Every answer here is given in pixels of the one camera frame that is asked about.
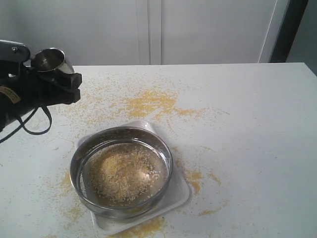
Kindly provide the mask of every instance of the metal cup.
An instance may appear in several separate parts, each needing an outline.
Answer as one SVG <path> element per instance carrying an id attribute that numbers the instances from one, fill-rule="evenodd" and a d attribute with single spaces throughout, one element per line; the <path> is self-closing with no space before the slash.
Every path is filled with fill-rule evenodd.
<path id="1" fill-rule="evenodd" d="M 66 60 L 65 53 L 57 48 L 44 49 L 31 60 L 31 67 L 37 72 L 74 73 L 73 66 Z"/>

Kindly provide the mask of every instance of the metal sieve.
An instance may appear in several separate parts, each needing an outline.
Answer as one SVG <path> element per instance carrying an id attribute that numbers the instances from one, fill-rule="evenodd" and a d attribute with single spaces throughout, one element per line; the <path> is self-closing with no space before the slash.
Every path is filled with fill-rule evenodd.
<path id="1" fill-rule="evenodd" d="M 98 160 L 103 160 L 105 155 L 111 153 L 131 154 L 133 159 L 135 151 L 138 159 L 145 158 L 146 164 L 151 167 L 146 173 L 134 169 L 135 179 L 138 179 L 138 176 L 146 176 L 149 179 L 140 193 L 132 200 L 122 201 L 99 193 L 92 179 L 96 177 L 92 175 L 99 173 L 99 170 L 95 170 L 99 168 L 96 166 Z M 112 219 L 127 219 L 149 211 L 160 201 L 168 187 L 172 168 L 171 152 L 157 135 L 137 127 L 123 126 L 101 131 L 85 140 L 72 158 L 70 178 L 81 202 L 91 211 Z"/>

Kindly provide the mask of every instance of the white tray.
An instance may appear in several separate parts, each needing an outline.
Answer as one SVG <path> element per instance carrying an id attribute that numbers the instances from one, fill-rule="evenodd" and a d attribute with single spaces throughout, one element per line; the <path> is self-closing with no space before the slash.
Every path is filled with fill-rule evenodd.
<path id="1" fill-rule="evenodd" d="M 156 134 L 151 124 L 149 124 L 145 120 L 134 121 L 134 122 L 125 124 L 123 126 L 139 127 Z M 77 143 L 77 147 L 81 145 L 89 136 L 90 135 L 81 138 Z M 187 182 L 185 181 L 182 173 L 180 172 L 180 170 L 177 168 L 177 166 L 174 163 L 173 174 L 169 182 L 169 186 L 163 198 L 161 199 L 161 201 L 152 210 L 148 211 L 147 213 L 139 217 L 136 217 L 133 219 L 121 220 L 121 221 L 104 218 L 99 215 L 96 215 L 93 212 L 91 212 L 91 216 L 92 216 L 94 225 L 97 227 L 100 233 L 107 236 L 114 235 L 116 233 L 124 231 L 128 228 L 131 228 L 135 225 L 138 225 L 142 222 L 145 222 L 149 219 L 152 219 L 153 217 L 161 215 L 171 209 L 174 209 L 182 205 L 183 203 L 187 201 L 187 199 L 189 198 L 189 195 L 190 195 L 189 186 Z"/>

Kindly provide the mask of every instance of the white tabletop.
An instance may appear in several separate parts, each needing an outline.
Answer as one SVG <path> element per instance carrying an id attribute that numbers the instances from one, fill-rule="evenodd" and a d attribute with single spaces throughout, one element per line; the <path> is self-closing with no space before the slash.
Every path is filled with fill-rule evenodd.
<path id="1" fill-rule="evenodd" d="M 192 195 L 118 237 L 317 236 L 317 78 L 304 64 L 75 70 L 82 99 L 50 107 L 49 133 L 0 144 L 0 237 L 104 237 L 71 187 L 69 163 L 80 137 L 135 119 L 173 147 Z M 47 124 L 38 113 L 28 127 Z"/>

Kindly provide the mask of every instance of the sieve mesh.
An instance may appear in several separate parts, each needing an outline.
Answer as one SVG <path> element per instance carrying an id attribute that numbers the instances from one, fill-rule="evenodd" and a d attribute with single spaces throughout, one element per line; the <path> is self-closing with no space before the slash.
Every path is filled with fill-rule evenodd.
<path id="1" fill-rule="evenodd" d="M 112 170 L 109 167 L 113 163 L 116 166 Z M 149 145 L 133 141 L 96 151 L 83 167 L 80 188 L 88 200 L 100 206 L 134 206 L 155 196 L 167 177 L 164 156 Z M 100 191 L 98 186 L 107 189 Z"/>

